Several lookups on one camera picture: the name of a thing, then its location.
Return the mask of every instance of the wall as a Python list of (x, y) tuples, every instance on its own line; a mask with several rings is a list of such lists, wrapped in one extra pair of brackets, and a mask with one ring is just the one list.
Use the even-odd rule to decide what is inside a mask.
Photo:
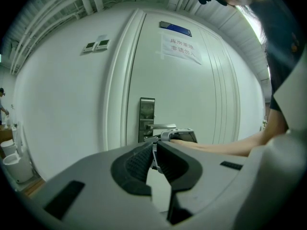
[(240, 95), (240, 129), (238, 140), (258, 131), (265, 115), (261, 85), (244, 59), (228, 44), (226, 48), (236, 71)]
[[(14, 118), (11, 108), (13, 104), (13, 94), (15, 88), (16, 76), (10, 74), (10, 69), (0, 66), (0, 88), (4, 89), (5, 96), (1, 97), (2, 106), (9, 111), (10, 116)], [(1, 111), (2, 120), (4, 121), (5, 113)]]
[[(35, 50), (18, 74), (14, 94), (16, 116), (24, 125), (35, 166), (45, 180), (79, 159), (103, 150), (99, 128), (108, 66), (119, 37), (137, 7), (159, 8), (159, 5), (127, 3), (68, 23)], [(112, 40), (107, 51), (81, 55), (87, 43), (104, 34)], [(240, 94), (241, 113), (245, 114), (241, 114), (239, 136), (243, 138), (258, 130), (247, 113), (252, 116), (254, 109), (259, 108), (261, 89), (239, 54), (233, 48), (230, 54), (233, 61), (242, 65), (236, 67), (242, 71), (237, 76), (240, 89), (244, 85), (244, 71), (248, 74), (247, 81), (253, 79), (249, 81), (250, 88), (245, 88), (246, 93)], [(244, 105), (244, 98), (252, 105)]]

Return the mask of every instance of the person in background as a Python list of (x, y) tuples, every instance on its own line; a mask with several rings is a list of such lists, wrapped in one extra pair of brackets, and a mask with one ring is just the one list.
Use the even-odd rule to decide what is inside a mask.
[[(0, 88), (0, 97), (4, 96), (5, 93), (4, 93), (4, 89), (3, 88)], [(6, 114), (8, 115), (9, 112), (8, 110), (5, 110), (1, 104), (1, 99), (0, 99), (0, 109)], [(1, 114), (0, 114), (0, 125), (2, 125), (2, 117), (1, 117)]]
[(217, 1), (224, 6), (227, 4), (240, 6), (261, 23), (263, 35), (266, 38), (266, 55), (272, 84), (269, 120), (263, 131), (230, 144), (207, 145), (182, 140), (171, 141), (207, 152), (248, 156), (254, 147), (265, 145), (271, 138), (285, 133), (288, 129), (286, 120), (273, 94), (297, 64), (304, 50), (306, 40), (291, 12), (281, 0)]

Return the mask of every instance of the door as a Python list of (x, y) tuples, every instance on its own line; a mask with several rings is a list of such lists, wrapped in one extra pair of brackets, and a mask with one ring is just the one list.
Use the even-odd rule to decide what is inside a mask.
[[(187, 28), (192, 37), (160, 28), (160, 21)], [(163, 42), (173, 38), (193, 43), (199, 52), (198, 62), (164, 54)], [(155, 99), (155, 124), (191, 128), (199, 143), (212, 144), (214, 136), (220, 136), (220, 129), (215, 129), (215, 125), (222, 113), (216, 112), (212, 63), (201, 30), (195, 24), (162, 13), (146, 14), (130, 81), (127, 145), (138, 142), (142, 97)]]

